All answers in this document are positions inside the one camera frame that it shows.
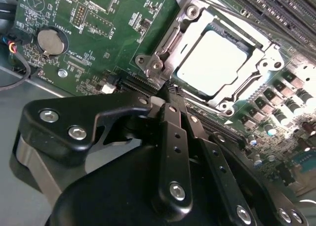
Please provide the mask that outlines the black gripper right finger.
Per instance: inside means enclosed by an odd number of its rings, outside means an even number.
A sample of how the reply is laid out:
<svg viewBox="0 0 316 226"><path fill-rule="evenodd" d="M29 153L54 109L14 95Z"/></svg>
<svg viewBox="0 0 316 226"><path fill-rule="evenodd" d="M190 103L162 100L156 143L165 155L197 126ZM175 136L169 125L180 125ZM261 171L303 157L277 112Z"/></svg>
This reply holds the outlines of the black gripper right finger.
<svg viewBox="0 0 316 226"><path fill-rule="evenodd" d="M189 141L211 177L224 226L307 226L299 209L252 165L239 146L220 132L208 135L187 112L180 87L172 88L187 125Z"/></svg>

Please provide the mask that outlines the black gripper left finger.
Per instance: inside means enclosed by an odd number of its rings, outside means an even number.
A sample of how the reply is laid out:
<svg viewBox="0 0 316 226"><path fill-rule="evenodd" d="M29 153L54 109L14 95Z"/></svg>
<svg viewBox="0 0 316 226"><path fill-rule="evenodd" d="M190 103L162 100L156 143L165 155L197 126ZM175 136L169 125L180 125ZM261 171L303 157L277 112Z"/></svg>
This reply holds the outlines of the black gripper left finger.
<svg viewBox="0 0 316 226"><path fill-rule="evenodd" d="M54 208L72 183L138 147L158 152L151 200L159 215L193 206L187 131L172 84L156 95L118 92L36 100L22 112L22 163Z"/></svg>

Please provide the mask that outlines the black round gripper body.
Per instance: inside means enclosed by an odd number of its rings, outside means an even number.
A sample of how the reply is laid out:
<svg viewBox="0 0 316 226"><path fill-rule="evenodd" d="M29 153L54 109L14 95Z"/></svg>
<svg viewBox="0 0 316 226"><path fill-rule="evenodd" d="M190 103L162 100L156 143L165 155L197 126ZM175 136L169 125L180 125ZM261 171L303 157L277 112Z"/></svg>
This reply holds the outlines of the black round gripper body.
<svg viewBox="0 0 316 226"><path fill-rule="evenodd" d="M158 152L138 147L72 183L53 208L55 226L167 226L151 200L158 174ZM227 226L222 204L202 172L190 162L192 210L179 226Z"/></svg>

